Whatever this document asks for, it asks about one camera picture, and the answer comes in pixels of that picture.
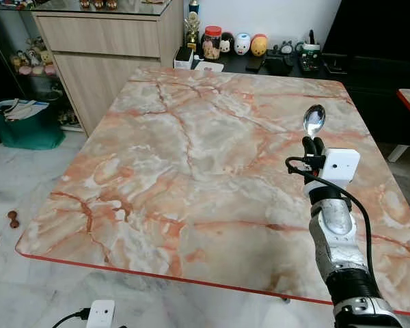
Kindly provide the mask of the black tall cabinet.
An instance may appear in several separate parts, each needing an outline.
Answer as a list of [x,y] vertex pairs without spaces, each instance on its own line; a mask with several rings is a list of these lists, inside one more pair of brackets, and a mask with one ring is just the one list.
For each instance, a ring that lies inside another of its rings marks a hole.
[[410,145],[410,2],[340,0],[323,68],[342,83],[377,143]]

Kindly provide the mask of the papers in green bin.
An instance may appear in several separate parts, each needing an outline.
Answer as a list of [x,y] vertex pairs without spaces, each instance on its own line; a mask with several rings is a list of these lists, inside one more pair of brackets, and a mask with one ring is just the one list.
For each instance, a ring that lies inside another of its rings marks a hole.
[[9,103],[0,104],[0,113],[8,121],[20,121],[30,118],[48,109],[49,104],[44,101],[14,99]]

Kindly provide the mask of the black desktop device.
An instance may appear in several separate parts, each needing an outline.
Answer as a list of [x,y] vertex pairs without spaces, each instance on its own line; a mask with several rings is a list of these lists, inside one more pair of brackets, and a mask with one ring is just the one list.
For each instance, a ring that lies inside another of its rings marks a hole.
[[295,60],[290,55],[265,56],[262,65],[269,75],[288,76],[295,69]]

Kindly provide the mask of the white box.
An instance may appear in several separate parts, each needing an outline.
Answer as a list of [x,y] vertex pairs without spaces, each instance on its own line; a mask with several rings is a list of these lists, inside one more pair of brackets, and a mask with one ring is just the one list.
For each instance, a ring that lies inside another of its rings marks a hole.
[[195,59],[195,50],[182,46],[175,53],[173,68],[192,70],[193,59]]

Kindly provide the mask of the light wooden drawer cabinet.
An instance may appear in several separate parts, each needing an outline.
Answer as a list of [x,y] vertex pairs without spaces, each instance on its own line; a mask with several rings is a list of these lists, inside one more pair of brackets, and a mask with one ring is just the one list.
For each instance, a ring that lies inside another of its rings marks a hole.
[[92,134],[138,68],[171,68],[185,0],[48,0],[33,10],[61,83]]

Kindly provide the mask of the silver metal spoon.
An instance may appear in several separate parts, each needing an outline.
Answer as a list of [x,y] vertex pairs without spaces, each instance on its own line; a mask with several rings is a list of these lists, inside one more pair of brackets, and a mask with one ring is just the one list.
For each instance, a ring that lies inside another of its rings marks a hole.
[[303,116],[306,137],[314,139],[326,123],[326,109],[322,105],[312,105]]

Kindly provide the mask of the gold trophy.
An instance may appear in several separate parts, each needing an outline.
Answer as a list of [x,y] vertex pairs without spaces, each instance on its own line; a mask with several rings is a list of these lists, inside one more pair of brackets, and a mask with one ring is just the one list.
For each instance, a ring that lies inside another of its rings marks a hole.
[[187,6],[187,16],[185,18],[185,33],[187,47],[192,50],[193,53],[197,52],[198,47],[198,34],[201,26],[201,19],[199,18],[199,3],[198,0],[190,0],[189,6]]

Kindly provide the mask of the white flat card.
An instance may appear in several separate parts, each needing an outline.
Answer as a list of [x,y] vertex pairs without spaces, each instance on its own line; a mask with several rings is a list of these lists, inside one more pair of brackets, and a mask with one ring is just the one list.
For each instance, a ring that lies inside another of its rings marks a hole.
[[194,70],[206,71],[206,72],[223,72],[223,64],[211,61],[199,61],[196,63]]

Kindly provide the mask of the glass display shelf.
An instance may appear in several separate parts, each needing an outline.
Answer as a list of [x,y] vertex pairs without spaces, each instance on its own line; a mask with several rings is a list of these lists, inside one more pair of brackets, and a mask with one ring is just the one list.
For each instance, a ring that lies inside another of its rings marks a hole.
[[60,74],[56,76],[19,75],[10,63],[10,56],[28,48],[27,40],[42,37],[33,10],[46,0],[0,0],[0,97],[38,100],[49,103],[58,114],[58,121],[66,131],[82,132]]

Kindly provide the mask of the white table leg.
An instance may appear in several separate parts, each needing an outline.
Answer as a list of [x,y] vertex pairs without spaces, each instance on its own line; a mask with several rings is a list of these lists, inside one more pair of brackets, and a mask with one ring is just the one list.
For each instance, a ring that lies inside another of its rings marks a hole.
[[390,163],[395,163],[400,159],[400,157],[405,153],[406,150],[408,150],[408,145],[396,144],[396,146],[393,147],[393,150],[390,151],[389,156],[387,156],[388,161]]

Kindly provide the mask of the pile of plush toys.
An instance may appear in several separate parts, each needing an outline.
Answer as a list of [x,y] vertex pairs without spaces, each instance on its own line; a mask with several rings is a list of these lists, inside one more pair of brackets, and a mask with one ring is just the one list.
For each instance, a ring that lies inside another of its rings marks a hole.
[[27,40],[28,48],[10,56],[10,63],[17,74],[25,76],[55,77],[58,75],[52,52],[42,37]]

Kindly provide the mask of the yellow orange toy figure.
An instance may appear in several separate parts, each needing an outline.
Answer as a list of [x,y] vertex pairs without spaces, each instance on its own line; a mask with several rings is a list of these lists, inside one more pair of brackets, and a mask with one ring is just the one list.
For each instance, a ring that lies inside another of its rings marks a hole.
[[262,57],[268,49],[268,37],[258,33],[251,39],[251,54],[254,57]]

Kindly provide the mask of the red lidded snack jar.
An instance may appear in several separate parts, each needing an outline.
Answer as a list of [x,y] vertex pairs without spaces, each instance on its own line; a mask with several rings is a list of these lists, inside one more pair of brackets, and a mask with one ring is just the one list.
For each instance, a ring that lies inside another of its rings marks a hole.
[[221,55],[221,36],[223,29],[220,26],[209,25],[202,35],[202,56],[209,62],[214,62]]

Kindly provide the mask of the green storage bin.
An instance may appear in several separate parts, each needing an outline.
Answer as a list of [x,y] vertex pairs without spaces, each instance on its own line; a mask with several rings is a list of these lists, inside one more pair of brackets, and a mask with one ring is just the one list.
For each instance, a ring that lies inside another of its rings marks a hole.
[[[10,103],[2,100],[0,104]],[[52,107],[24,120],[6,120],[0,113],[0,141],[6,147],[28,150],[55,149],[65,140]]]

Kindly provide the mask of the black and white toy figure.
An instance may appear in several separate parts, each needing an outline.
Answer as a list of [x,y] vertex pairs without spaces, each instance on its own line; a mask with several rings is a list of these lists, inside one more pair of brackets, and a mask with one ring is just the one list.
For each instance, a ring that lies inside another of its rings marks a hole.
[[219,50],[221,53],[233,52],[235,37],[231,32],[223,32],[220,37]]

